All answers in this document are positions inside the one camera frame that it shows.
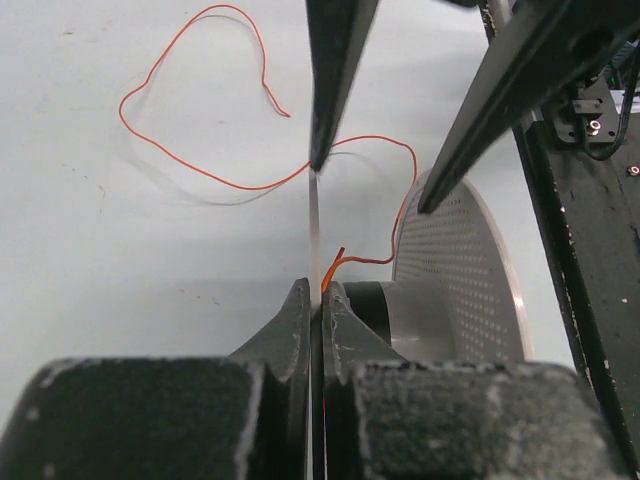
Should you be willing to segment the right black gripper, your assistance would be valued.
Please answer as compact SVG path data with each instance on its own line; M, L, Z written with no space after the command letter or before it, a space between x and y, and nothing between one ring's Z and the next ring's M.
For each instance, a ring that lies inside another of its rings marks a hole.
M484 152L536 107L586 88L639 36L637 1L516 1L488 50L418 203L432 213Z

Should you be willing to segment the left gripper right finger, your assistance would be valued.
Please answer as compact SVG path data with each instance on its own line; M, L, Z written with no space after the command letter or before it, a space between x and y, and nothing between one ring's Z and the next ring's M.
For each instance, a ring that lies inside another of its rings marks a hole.
M323 307L330 479L624 479L588 385L548 363L409 362L333 284Z

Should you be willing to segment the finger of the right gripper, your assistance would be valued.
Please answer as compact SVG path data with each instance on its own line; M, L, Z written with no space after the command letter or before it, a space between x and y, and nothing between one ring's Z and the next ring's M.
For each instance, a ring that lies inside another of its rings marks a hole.
M322 170L334 143L377 11L367 0L307 0L313 74L310 168Z

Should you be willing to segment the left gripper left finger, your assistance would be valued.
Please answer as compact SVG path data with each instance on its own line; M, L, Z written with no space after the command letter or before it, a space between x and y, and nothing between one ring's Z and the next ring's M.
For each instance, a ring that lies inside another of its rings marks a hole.
M232 354L65 358L24 389L5 479L302 479L310 288Z

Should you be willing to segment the grey perforated cable spool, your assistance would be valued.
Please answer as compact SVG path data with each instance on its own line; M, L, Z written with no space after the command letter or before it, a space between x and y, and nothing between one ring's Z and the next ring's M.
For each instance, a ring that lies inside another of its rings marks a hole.
M352 310L410 361L532 359L517 276L486 203L464 180L421 214L426 180L408 193L390 280L344 283Z

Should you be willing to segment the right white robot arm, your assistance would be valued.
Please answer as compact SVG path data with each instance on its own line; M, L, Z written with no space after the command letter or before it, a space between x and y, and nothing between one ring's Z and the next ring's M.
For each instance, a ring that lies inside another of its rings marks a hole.
M639 466L639 5L478 1L488 50L424 186L431 220L504 132L524 169L569 347Z

